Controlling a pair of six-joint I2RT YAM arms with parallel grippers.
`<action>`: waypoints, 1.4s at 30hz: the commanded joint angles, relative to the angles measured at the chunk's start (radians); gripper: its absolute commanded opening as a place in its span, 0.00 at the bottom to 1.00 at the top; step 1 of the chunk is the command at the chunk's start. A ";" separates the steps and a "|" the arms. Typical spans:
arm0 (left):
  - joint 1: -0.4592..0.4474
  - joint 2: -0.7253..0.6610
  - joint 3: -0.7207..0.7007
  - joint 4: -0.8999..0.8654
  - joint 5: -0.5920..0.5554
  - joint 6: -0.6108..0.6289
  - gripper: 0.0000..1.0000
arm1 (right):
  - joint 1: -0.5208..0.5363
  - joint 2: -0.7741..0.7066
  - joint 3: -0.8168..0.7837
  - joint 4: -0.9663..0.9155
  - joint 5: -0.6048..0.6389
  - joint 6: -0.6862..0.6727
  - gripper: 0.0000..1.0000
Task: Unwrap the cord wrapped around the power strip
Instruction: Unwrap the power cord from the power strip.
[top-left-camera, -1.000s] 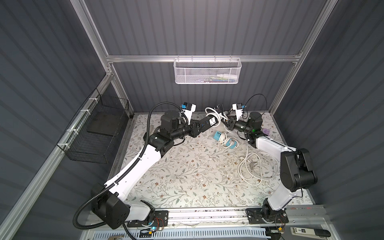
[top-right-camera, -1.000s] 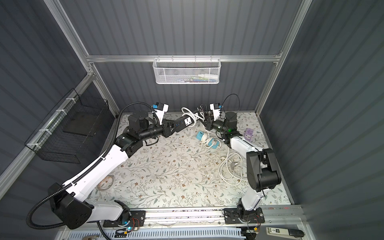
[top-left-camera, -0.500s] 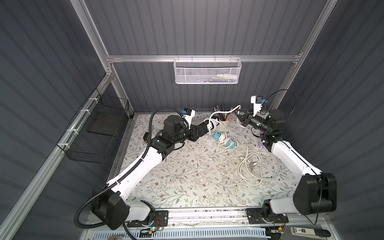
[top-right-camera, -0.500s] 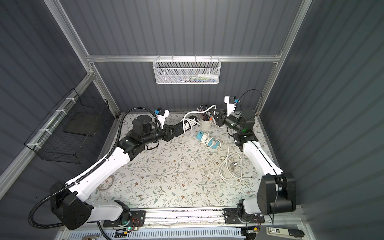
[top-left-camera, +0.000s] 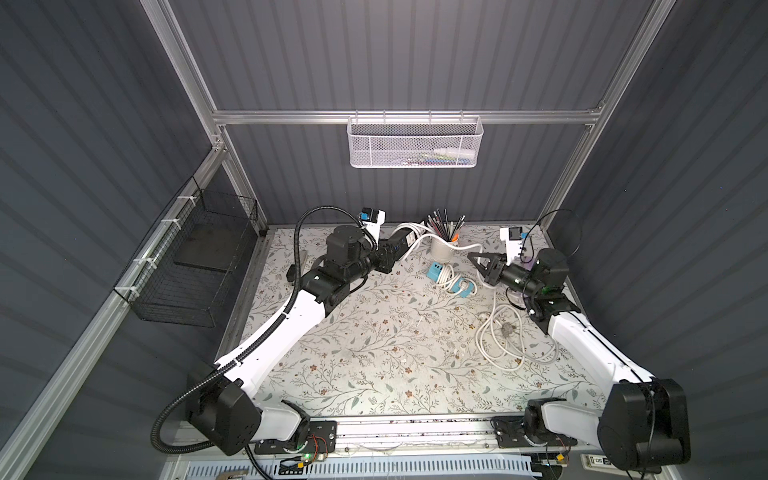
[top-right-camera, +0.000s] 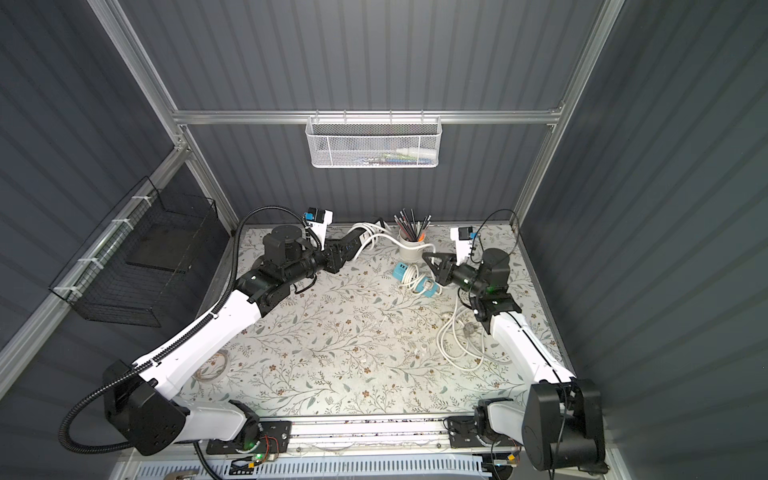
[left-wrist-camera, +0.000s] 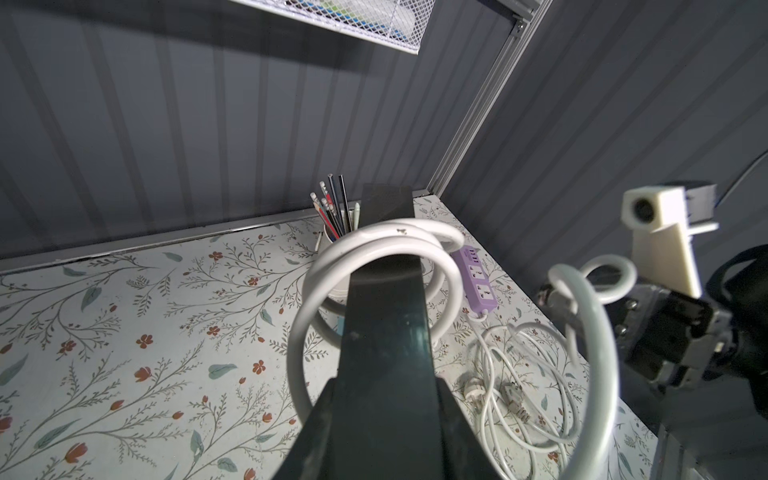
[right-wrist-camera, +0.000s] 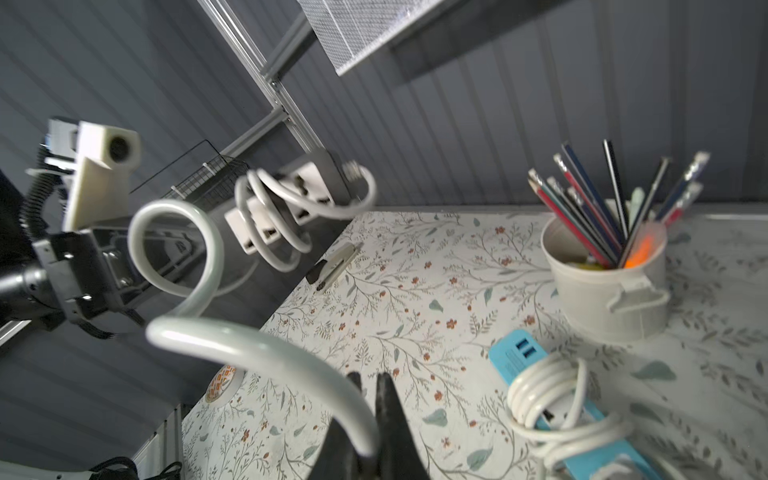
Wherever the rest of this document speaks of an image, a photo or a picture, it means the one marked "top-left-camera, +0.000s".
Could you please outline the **black power strip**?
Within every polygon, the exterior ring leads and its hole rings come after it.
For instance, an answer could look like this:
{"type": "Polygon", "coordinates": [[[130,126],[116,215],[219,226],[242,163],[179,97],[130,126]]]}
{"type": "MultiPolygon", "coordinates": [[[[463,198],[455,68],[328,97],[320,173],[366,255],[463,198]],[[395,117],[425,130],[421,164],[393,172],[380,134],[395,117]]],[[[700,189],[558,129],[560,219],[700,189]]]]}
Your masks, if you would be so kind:
{"type": "Polygon", "coordinates": [[[410,228],[404,228],[393,232],[387,239],[387,249],[391,254],[391,257],[395,261],[400,260],[415,243],[417,238],[418,234],[410,228]]]}

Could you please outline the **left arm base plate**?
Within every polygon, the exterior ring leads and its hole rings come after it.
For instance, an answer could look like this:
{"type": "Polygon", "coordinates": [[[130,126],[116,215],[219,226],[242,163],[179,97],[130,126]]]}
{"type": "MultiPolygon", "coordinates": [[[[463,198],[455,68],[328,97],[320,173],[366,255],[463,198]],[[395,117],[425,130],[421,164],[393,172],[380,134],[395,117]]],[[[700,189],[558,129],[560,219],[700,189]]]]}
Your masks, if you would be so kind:
{"type": "Polygon", "coordinates": [[[287,441],[256,440],[251,443],[256,455],[329,454],[336,449],[338,423],[329,420],[311,420],[304,433],[287,441]]]}

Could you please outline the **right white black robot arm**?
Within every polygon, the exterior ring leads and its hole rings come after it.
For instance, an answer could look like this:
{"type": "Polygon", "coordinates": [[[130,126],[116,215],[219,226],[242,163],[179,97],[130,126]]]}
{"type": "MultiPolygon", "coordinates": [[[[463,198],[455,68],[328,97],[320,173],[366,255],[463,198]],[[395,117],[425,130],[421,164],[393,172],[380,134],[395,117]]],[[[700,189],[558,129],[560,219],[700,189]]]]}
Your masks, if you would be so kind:
{"type": "Polygon", "coordinates": [[[654,471],[691,458],[687,400],[672,379],[660,379],[612,345],[563,292],[567,257],[545,248],[530,268],[504,254],[471,252],[469,261],[489,285],[521,294],[529,318],[589,373],[607,397],[601,409],[564,399],[529,401],[526,437],[544,445],[558,437],[598,446],[625,471],[654,471]]]}

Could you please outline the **purple power strip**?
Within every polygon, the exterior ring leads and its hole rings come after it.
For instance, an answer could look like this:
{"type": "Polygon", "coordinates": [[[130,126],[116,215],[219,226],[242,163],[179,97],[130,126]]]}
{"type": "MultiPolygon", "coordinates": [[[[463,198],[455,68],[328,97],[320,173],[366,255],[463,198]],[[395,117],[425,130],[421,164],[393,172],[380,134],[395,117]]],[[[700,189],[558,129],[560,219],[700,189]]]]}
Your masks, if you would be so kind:
{"type": "Polygon", "coordinates": [[[535,262],[535,254],[531,250],[524,249],[520,252],[519,259],[520,264],[530,270],[535,262]]]}

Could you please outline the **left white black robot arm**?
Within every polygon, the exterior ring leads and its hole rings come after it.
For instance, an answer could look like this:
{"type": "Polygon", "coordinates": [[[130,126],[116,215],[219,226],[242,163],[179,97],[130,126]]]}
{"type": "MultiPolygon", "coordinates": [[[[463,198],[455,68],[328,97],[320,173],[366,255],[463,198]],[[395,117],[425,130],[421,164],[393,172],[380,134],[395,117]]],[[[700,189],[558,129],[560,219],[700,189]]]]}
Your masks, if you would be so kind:
{"type": "Polygon", "coordinates": [[[256,333],[217,361],[217,370],[234,367],[187,400],[189,422],[226,455],[253,441],[301,444],[309,415],[289,401],[259,396],[269,373],[309,330],[328,317],[352,292],[351,284],[373,271],[389,273],[417,240],[403,229],[370,247],[366,231],[342,225],[326,239],[326,253],[296,282],[300,287],[289,311],[280,309],[256,333]]]}

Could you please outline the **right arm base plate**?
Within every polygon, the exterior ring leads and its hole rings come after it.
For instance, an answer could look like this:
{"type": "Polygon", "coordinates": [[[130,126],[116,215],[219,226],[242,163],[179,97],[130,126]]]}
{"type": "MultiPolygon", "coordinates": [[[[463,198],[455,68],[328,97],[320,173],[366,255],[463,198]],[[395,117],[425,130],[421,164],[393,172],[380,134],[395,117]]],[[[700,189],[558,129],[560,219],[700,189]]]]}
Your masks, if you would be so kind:
{"type": "Polygon", "coordinates": [[[570,449],[578,444],[575,438],[531,426],[530,422],[521,415],[494,416],[490,424],[499,448],[565,447],[570,449]]]}

